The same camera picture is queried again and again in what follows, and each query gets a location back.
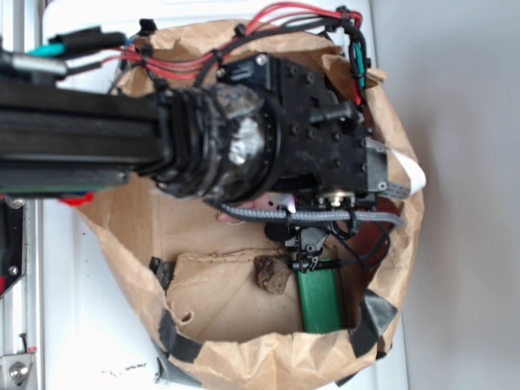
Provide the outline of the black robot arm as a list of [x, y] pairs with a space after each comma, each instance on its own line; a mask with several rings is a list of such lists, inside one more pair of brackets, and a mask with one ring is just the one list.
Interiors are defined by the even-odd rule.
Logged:
[[353, 103], [269, 54], [225, 65], [202, 88], [160, 80], [144, 97], [2, 79], [2, 193], [77, 196], [134, 174], [177, 198], [371, 200], [388, 188], [388, 158]]

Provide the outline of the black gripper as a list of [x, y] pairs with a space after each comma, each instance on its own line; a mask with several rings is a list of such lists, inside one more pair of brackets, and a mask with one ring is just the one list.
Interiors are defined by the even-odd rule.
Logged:
[[389, 188], [384, 145], [364, 126], [352, 102], [341, 101], [314, 70], [287, 58], [257, 54], [229, 63], [219, 77], [233, 97], [258, 103], [244, 145], [230, 147], [241, 189], [233, 199], [266, 192], [300, 199], [373, 199]]

